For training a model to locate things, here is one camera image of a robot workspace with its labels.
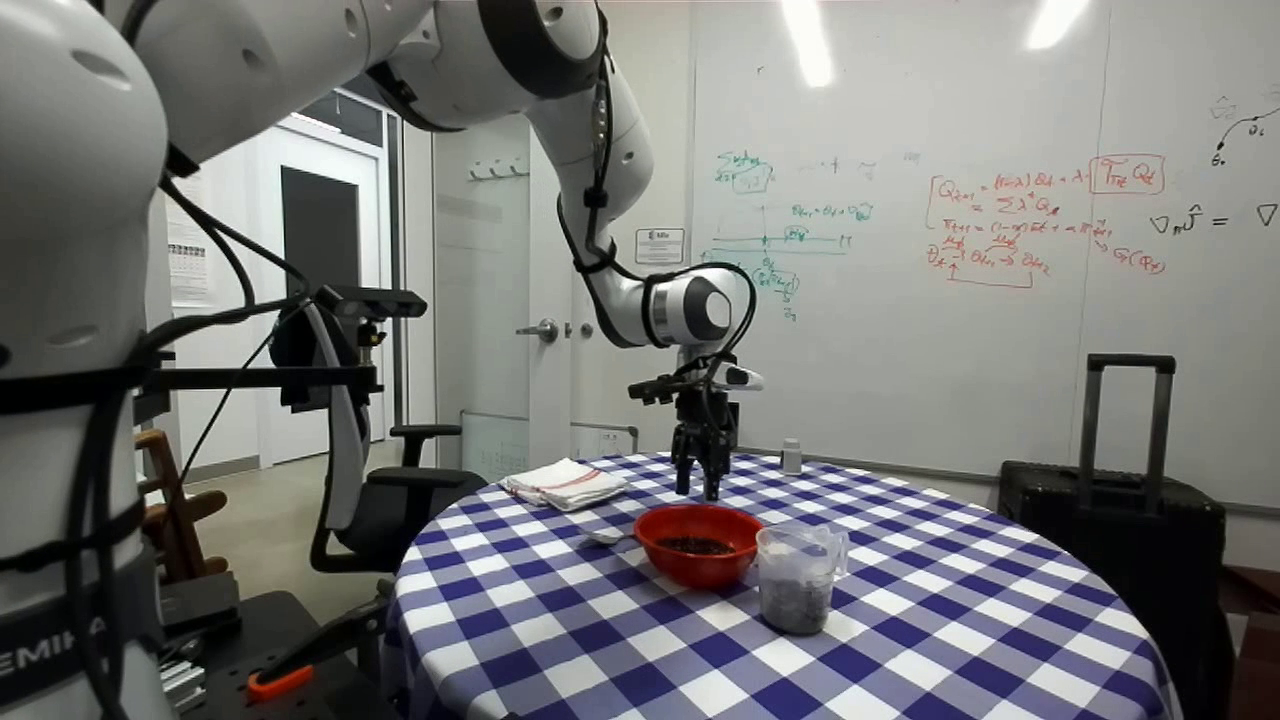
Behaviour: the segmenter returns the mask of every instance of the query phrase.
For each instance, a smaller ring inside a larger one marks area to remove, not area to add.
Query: whiteboard
[[[1280,6],[828,0],[831,87],[776,6],[692,9],[692,250],[760,285],[743,446],[993,475],[1082,457],[1090,354],[1181,360],[1168,472],[1280,510]],[[1106,453],[1143,470],[1149,381]]]

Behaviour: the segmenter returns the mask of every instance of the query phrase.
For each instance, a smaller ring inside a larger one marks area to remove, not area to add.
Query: clear plastic cup
[[[847,571],[837,525],[773,525],[757,539],[760,621],[781,637],[818,637],[831,614],[831,585]]]

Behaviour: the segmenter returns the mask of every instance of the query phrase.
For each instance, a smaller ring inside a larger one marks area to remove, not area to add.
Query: rolling suitcase
[[[1149,472],[1101,472],[1106,370],[1158,370]],[[1171,355],[1090,355],[1082,470],[1001,470],[997,510],[1106,576],[1161,645],[1190,720],[1228,712],[1233,637],[1216,605],[1223,510],[1166,475]]]

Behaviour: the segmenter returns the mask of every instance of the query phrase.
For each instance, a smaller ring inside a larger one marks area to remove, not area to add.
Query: red bowl
[[[634,538],[647,564],[684,587],[732,587],[757,559],[760,522],[724,504],[655,504]]]

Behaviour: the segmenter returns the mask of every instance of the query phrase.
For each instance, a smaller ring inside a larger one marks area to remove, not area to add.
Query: blue checkered tablecloth
[[[484,489],[410,547],[404,637],[461,716],[1176,716],[1158,645],[1072,558],[899,479],[742,457],[724,504],[839,525],[854,571],[821,637],[757,621],[757,591],[684,591],[627,529],[679,499],[667,457],[593,460],[611,504],[560,515]]]

